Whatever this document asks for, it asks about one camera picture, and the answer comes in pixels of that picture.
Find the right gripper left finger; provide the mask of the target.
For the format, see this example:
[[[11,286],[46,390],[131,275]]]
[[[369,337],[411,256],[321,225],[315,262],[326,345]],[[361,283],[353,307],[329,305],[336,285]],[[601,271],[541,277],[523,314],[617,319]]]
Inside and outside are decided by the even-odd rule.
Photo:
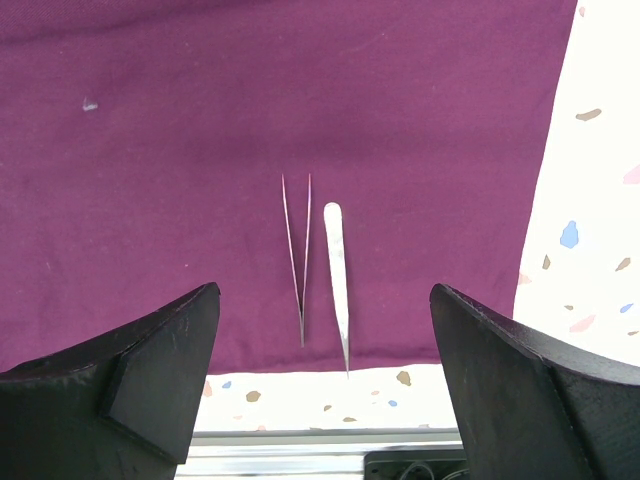
[[[187,460],[219,315],[219,287],[207,283],[2,373],[2,478],[174,478]]]

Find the purple cloth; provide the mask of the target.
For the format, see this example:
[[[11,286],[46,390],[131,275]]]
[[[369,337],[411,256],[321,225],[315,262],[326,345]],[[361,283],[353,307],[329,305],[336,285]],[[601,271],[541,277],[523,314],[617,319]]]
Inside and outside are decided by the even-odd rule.
[[[434,359],[429,293],[510,314],[572,1],[5,1],[1,366],[221,290],[210,371]],[[306,344],[291,276],[312,216]]]

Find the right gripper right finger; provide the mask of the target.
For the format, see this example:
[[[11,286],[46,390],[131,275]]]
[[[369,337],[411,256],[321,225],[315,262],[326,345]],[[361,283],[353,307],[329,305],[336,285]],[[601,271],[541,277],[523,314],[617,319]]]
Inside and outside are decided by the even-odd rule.
[[[473,479],[636,479],[639,369],[444,284],[435,338]]]

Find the steel tweezers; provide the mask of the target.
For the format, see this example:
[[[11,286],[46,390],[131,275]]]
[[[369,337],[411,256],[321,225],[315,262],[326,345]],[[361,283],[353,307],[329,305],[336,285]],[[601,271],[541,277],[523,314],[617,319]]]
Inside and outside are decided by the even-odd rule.
[[[334,310],[341,339],[345,371],[346,375],[349,375],[349,301],[341,206],[336,202],[327,203],[323,209],[323,218],[327,237]]]
[[[309,255],[312,216],[312,175],[307,175],[304,240],[294,234],[289,209],[285,175],[281,175],[281,200],[285,222],[286,241],[299,322],[300,346],[306,344],[306,296],[308,287]]]

